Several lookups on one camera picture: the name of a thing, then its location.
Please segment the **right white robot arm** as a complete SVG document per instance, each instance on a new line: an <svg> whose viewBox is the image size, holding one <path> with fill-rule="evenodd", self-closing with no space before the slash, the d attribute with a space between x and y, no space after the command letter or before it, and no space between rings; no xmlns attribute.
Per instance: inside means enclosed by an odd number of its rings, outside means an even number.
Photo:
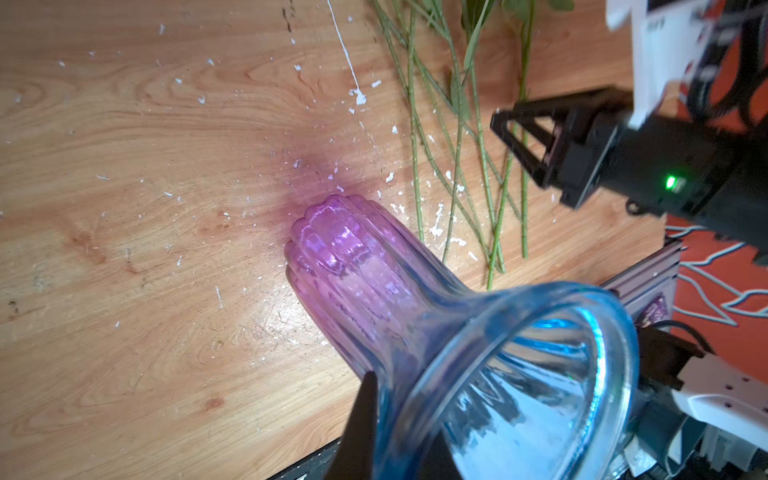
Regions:
<svg viewBox="0 0 768 480"><path fill-rule="evenodd" d="M577 209L604 188L632 215L671 215L767 262L767 5L610 1L631 32L633 87L519 101L491 129Z"/></svg>

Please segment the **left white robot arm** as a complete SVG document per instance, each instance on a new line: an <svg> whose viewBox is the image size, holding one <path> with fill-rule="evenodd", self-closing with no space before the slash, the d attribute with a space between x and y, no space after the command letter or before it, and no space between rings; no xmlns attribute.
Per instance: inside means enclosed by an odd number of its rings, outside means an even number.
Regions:
<svg viewBox="0 0 768 480"><path fill-rule="evenodd" d="M615 363L583 310L517 322L474 318L425 345L349 334L336 346L361 377L330 479L649 479L757 466L767 386L703 340L660 322Z"/></svg>

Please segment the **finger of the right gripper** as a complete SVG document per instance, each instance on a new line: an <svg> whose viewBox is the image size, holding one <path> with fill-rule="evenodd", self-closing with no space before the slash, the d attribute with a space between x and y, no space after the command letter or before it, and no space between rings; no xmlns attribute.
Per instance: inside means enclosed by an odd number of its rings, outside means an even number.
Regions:
<svg viewBox="0 0 768 480"><path fill-rule="evenodd" d="M589 111L631 109L633 92L617 87L603 87L576 93L518 102L512 108L515 117L566 116L571 110Z"/></svg>
<svg viewBox="0 0 768 480"><path fill-rule="evenodd" d="M562 189L566 118L566 108L497 110L490 127L537 186Z"/></svg>

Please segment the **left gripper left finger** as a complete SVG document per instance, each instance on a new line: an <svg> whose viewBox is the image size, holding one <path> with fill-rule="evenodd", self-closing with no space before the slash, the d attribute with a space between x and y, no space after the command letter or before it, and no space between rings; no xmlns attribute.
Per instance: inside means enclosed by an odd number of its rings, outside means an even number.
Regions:
<svg viewBox="0 0 768 480"><path fill-rule="evenodd" d="M378 420L378 379L367 372L361 382L326 480L372 478Z"/></svg>

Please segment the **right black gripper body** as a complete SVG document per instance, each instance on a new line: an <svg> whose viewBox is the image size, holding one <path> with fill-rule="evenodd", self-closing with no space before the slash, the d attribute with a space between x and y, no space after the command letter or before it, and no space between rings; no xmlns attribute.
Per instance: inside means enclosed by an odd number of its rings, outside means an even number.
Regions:
<svg viewBox="0 0 768 480"><path fill-rule="evenodd" d="M557 186L578 209L599 188L632 215L671 216L756 250L767 264L767 125L745 133L653 115L638 129L620 109L557 116Z"/></svg>

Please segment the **purple glass vase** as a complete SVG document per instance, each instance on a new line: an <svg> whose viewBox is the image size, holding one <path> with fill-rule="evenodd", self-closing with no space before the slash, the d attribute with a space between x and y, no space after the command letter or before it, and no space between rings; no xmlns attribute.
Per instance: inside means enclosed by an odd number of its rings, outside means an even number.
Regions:
<svg viewBox="0 0 768 480"><path fill-rule="evenodd" d="M333 194L286 276L360 378L332 479L602 479L639 374L632 319L568 281L477 292L381 205Z"/></svg>

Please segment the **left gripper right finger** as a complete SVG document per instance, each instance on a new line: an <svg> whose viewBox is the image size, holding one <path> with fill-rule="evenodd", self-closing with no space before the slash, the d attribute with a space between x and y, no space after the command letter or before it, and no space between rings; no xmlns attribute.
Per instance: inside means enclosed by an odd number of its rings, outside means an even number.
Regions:
<svg viewBox="0 0 768 480"><path fill-rule="evenodd" d="M462 480L443 433L438 433L425 455L419 471L420 480Z"/></svg>

